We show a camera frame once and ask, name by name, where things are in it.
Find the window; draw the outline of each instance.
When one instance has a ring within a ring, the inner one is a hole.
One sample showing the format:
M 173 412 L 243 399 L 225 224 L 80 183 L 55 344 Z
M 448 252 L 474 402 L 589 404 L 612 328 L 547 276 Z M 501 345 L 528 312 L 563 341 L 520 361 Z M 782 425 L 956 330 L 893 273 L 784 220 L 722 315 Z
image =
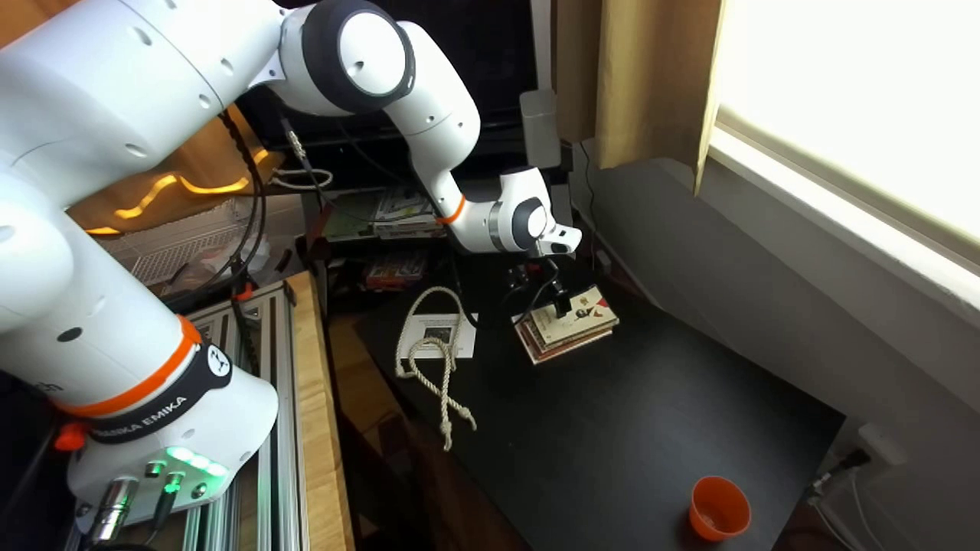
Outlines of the window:
M 980 311 L 977 21 L 972 0 L 727 0 L 712 150 L 778 159 L 771 183 Z

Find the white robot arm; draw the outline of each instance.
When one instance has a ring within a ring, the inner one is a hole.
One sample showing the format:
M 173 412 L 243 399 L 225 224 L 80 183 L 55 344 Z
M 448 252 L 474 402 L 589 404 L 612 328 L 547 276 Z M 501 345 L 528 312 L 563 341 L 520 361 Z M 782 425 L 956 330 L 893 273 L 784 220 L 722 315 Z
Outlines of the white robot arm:
M 555 224 L 537 172 L 506 176 L 497 202 L 458 193 L 449 172 L 474 146 L 478 112 L 428 33 L 371 2 L 73 2 L 0 48 L 0 371 L 87 425 L 67 485 L 87 505 L 124 490 L 124 524 L 148 521 L 166 490 L 173 512 L 221 496 L 269 436 L 279 395 L 167 312 L 63 210 L 152 170 L 250 87 L 319 117 L 384 112 L 474 254 L 552 258 L 580 240 Z

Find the orange cup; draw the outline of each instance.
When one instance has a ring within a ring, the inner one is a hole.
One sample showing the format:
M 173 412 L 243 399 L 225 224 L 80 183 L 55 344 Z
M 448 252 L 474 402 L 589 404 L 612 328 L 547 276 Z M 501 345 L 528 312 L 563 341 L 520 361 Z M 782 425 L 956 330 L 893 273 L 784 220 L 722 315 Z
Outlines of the orange cup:
M 692 490 L 689 521 L 699 539 L 724 541 L 752 524 L 752 508 L 731 480 L 701 478 Z

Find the floor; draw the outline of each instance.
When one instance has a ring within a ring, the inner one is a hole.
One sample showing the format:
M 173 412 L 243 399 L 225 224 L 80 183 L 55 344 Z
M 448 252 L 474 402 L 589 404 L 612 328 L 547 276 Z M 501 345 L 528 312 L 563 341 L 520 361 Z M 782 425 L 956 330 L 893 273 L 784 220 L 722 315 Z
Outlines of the floor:
M 436 551 L 511 551 L 525 547 L 508 521 L 486 501 L 486 496 L 465 480 L 465 474 L 442 454 L 428 428 L 412 425 L 402 412 L 399 399 L 384 386 L 377 361 L 365 344 L 365 320 L 351 312 L 332 312 L 327 323 L 329 337 L 329 367 L 341 409 L 354 439 L 377 454 L 393 473 L 411 478 L 411 499 L 422 505 L 426 544 Z M 365 541 L 379 533 L 379 526 L 354 514 L 354 526 Z M 845 551 L 821 519 L 798 505 L 778 551 Z

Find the black table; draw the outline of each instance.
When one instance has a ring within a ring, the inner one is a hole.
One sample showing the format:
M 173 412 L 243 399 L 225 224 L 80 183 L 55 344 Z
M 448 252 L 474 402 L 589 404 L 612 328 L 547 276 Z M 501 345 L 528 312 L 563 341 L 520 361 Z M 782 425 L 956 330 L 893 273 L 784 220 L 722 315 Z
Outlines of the black table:
M 542 367 L 501 320 L 482 328 L 455 388 L 479 423 L 455 423 L 458 466 L 537 551 L 709 547 L 687 524 L 703 474 L 752 505 L 722 547 L 771 547 L 841 416 L 651 308 L 612 311 L 610 341 Z

